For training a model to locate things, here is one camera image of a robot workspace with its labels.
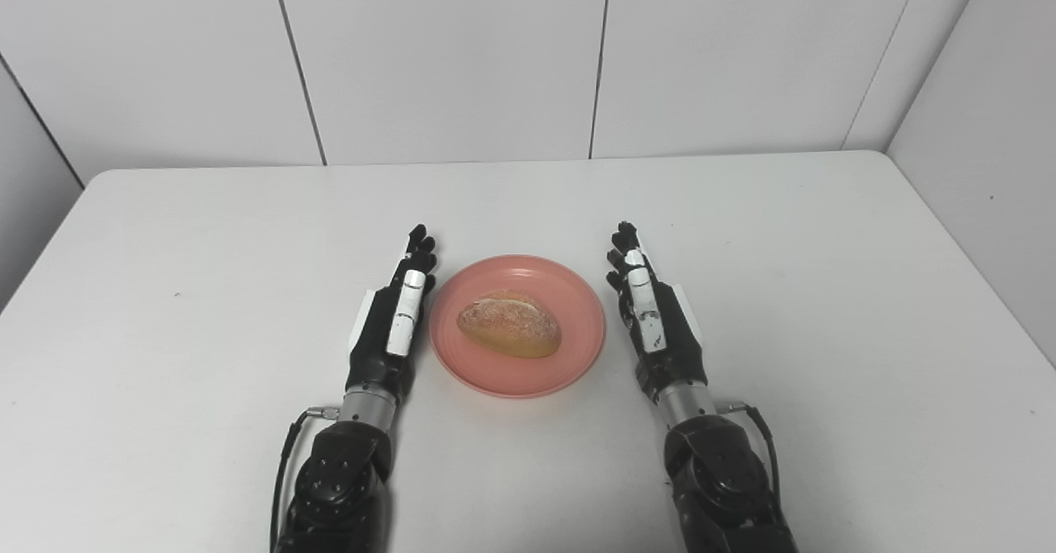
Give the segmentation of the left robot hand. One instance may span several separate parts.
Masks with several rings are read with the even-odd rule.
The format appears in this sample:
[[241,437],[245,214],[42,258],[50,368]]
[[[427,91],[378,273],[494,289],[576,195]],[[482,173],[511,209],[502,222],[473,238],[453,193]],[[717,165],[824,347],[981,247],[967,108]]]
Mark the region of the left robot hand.
[[425,225],[408,234],[403,256],[386,286],[373,293],[351,347],[346,388],[379,389],[400,405],[412,386],[411,363],[425,300],[436,286],[436,240]]

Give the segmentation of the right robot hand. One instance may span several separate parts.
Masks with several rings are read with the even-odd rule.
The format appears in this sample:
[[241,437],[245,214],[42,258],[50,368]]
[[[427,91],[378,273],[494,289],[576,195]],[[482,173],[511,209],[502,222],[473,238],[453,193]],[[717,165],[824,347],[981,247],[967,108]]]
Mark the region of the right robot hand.
[[701,343],[674,286],[661,281],[639,240],[637,227],[619,222],[606,259],[606,281],[617,293],[620,319],[636,351],[636,381],[654,403],[671,386],[705,386]]

